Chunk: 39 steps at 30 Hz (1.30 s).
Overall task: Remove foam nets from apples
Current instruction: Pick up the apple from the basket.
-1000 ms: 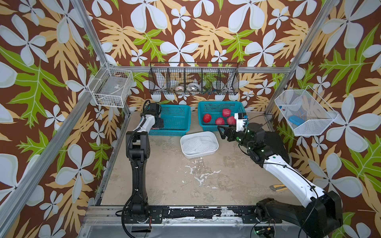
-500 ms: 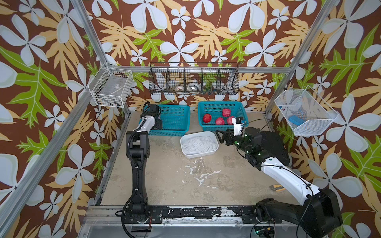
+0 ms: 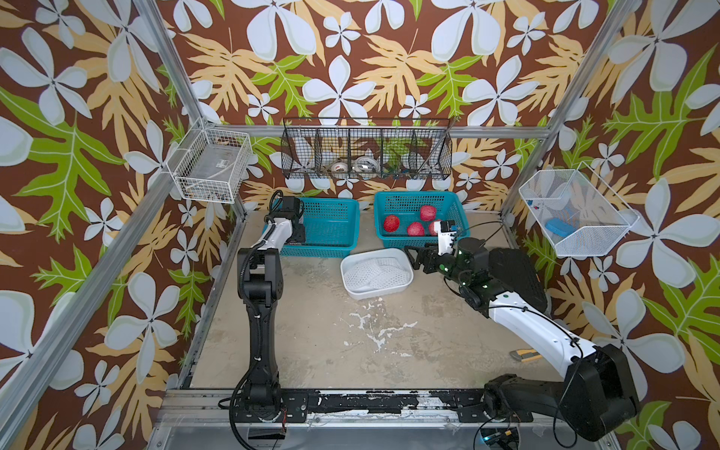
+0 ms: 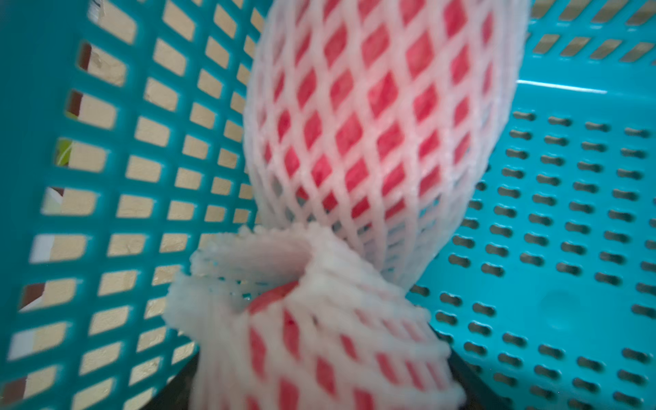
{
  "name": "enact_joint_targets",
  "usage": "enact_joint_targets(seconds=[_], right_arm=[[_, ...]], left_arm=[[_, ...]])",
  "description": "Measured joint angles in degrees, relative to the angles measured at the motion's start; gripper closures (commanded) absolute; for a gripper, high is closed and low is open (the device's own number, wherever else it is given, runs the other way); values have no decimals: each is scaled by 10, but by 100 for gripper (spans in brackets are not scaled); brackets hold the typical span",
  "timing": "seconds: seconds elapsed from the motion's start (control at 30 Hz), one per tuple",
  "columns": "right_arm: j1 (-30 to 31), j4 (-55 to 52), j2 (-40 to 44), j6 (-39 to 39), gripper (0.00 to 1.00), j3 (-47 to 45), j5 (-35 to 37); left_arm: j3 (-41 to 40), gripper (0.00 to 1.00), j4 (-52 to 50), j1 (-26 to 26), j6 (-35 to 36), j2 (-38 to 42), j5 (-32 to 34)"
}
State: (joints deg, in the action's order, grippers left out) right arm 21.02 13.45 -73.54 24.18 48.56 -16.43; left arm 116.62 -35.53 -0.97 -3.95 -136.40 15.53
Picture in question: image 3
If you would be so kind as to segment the red apple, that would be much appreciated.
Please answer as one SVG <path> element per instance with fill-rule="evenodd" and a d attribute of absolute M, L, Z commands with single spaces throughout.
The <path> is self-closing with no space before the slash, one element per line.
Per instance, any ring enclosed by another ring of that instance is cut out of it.
<path fill-rule="evenodd" d="M 397 232 L 399 230 L 399 226 L 401 226 L 401 221 L 399 220 L 398 216 L 395 215 L 388 215 L 384 218 L 384 224 L 382 225 L 382 228 L 384 228 L 384 231 L 388 234 Z"/>
<path fill-rule="evenodd" d="M 406 232 L 407 232 L 407 236 L 412 236 L 412 237 L 421 237 L 421 236 L 426 235 L 425 226 L 421 222 L 411 223 L 407 227 Z"/>

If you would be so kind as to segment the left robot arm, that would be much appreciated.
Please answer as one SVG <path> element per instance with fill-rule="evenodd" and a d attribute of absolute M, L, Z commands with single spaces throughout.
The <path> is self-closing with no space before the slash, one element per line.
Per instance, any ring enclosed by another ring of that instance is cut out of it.
<path fill-rule="evenodd" d="M 230 396 L 233 425 L 244 419 L 270 422 L 281 416 L 275 346 L 275 318 L 284 289 L 281 250 L 287 243 L 304 242 L 300 215 L 269 214 L 258 241 L 238 251 L 237 293 L 249 318 L 249 368 Z"/>

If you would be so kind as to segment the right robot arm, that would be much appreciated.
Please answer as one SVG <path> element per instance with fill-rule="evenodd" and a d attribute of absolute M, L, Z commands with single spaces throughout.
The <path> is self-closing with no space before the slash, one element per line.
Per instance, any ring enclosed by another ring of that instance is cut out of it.
<path fill-rule="evenodd" d="M 468 306 L 522 339 L 561 376 L 559 382 L 546 382 L 506 374 L 487 382 L 483 403 L 488 416 L 542 414 L 597 441 L 638 415 L 627 357 L 611 344 L 577 336 L 537 309 L 544 291 L 523 251 L 487 249 L 484 240 L 473 237 L 455 246 L 427 244 L 404 251 L 412 268 L 455 283 Z"/>

